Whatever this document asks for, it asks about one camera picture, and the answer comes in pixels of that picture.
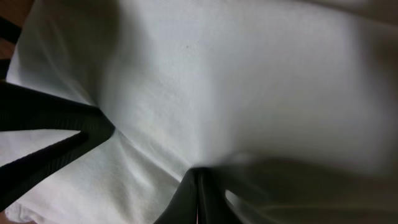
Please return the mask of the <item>white robot print t-shirt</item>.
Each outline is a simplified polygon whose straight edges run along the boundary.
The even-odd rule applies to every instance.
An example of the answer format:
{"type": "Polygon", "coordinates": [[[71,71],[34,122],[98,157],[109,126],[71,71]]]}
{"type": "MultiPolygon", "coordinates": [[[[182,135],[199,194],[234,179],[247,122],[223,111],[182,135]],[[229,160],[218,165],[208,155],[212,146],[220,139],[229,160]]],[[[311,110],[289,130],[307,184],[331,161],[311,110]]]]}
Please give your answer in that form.
{"type": "Polygon", "coordinates": [[[396,1],[35,1],[6,80],[116,128],[12,222],[153,223],[196,167],[244,223],[397,222],[396,1]]]}

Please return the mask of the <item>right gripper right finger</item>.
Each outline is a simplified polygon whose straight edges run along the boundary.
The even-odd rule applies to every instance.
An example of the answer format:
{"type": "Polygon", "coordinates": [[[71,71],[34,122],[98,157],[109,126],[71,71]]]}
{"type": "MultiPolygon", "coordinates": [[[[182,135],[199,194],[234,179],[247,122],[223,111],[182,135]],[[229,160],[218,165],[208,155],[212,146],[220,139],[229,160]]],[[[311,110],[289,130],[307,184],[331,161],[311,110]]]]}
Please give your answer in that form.
{"type": "Polygon", "coordinates": [[[198,169],[198,221],[200,224],[243,224],[207,168],[198,169]]]}

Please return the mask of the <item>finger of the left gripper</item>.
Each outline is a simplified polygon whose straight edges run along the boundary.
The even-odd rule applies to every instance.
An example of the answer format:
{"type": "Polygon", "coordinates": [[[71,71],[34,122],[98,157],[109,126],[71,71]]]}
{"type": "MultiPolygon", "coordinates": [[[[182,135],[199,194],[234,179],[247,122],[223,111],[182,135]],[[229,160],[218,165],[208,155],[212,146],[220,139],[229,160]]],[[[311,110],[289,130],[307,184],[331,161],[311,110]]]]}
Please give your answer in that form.
{"type": "Polygon", "coordinates": [[[1,167],[1,210],[107,141],[115,127],[99,108],[1,83],[1,131],[61,129],[76,134],[1,167]]]}

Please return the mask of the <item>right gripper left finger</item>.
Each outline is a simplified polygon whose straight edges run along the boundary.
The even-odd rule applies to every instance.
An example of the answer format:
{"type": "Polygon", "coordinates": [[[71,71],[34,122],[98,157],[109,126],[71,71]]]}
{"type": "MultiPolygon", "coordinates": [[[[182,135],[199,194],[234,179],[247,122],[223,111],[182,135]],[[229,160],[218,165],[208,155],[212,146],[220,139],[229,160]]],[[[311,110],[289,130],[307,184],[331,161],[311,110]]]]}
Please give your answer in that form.
{"type": "Polygon", "coordinates": [[[196,224],[198,187],[197,173],[188,170],[169,205],[154,224],[196,224]]]}

